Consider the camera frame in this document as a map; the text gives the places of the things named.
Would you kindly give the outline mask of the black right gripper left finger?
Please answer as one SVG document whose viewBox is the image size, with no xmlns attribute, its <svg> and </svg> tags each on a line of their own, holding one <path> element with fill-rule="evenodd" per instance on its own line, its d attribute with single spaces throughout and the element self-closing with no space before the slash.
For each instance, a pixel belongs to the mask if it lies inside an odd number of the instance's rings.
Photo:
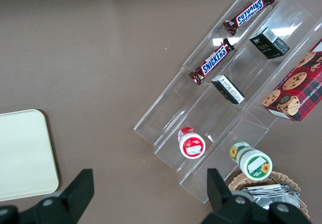
<svg viewBox="0 0 322 224">
<path fill-rule="evenodd" d="M 83 169 L 57 197 L 47 197 L 19 214 L 19 223 L 78 223 L 94 196 L 92 169 Z"/>
</svg>

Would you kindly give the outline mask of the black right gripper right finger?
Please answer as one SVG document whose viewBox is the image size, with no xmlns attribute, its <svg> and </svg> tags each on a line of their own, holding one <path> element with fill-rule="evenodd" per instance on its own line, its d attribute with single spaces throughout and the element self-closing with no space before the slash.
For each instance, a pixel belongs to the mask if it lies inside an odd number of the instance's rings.
<svg viewBox="0 0 322 224">
<path fill-rule="evenodd" d="M 289 203 L 274 202 L 266 210 L 242 195 L 233 195 L 216 168 L 207 170 L 207 194 L 213 212 L 203 223 L 311 223 Z"/>
</svg>

